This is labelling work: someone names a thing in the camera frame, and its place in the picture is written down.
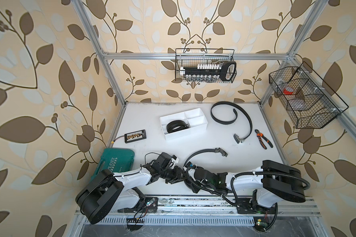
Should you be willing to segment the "white divided storage tray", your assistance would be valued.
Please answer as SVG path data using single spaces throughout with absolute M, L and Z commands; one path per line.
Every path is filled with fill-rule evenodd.
M 189 129 L 168 133 L 166 125 L 174 120 L 183 120 L 189 125 Z M 207 130 L 208 121 L 200 108 L 179 112 L 160 118 L 161 127 L 166 141 L 171 141 L 186 136 L 196 135 Z

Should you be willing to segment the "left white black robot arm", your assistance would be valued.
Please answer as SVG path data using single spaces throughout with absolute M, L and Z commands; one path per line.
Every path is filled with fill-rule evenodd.
M 152 184 L 160 178 L 170 184 L 185 180 L 184 170 L 177 163 L 176 156 L 163 152 L 137 170 L 113 173 L 104 169 L 79 192 L 75 202 L 92 225 L 100 222 L 112 210 L 142 208 L 146 201 L 139 187 Z

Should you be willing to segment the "black belt front loop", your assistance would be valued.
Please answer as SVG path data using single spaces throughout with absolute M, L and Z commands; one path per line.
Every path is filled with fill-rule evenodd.
M 185 129 L 189 129 L 189 125 L 183 120 L 174 120 L 166 125 L 166 129 L 168 133 L 174 133 Z

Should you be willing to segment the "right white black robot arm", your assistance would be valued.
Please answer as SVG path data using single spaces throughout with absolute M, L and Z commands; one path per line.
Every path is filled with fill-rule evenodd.
M 191 162 L 185 165 L 184 171 L 194 192 L 209 192 L 231 205 L 241 205 L 237 191 L 252 189 L 252 198 L 247 208 L 255 212 L 270 209 L 282 200 L 304 203 L 304 191 L 311 186 L 301 177 L 298 169 L 270 160 L 263 161 L 261 167 L 240 173 L 215 174 Z

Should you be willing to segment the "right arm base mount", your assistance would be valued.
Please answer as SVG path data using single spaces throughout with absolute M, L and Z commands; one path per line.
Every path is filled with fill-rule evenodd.
M 277 206 L 263 207 L 255 198 L 239 198 L 236 204 L 238 214 L 276 214 Z

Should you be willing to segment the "black belt long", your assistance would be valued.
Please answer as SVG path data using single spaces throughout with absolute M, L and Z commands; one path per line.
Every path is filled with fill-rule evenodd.
M 186 175 L 186 169 L 189 168 L 189 167 L 196 167 L 195 165 L 193 165 L 190 160 L 199 155 L 199 154 L 203 154 L 203 153 L 220 153 L 223 157 L 227 157 L 228 156 L 228 153 L 226 151 L 224 151 L 222 148 L 214 148 L 214 149 L 203 149 L 203 150 L 200 150 L 200 151 L 197 151 L 195 153 L 193 153 L 192 155 L 190 155 L 185 163 L 184 163 L 184 168 L 185 168 L 185 175 Z

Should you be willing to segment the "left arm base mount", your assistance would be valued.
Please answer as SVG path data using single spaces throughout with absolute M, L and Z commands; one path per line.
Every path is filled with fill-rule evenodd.
M 118 210 L 118 213 L 136 213 L 138 211 L 143 211 L 148 209 L 148 213 L 156 213 L 158 209 L 158 200 L 157 197 L 146 197 L 138 201 L 135 207 L 133 208 L 123 208 Z

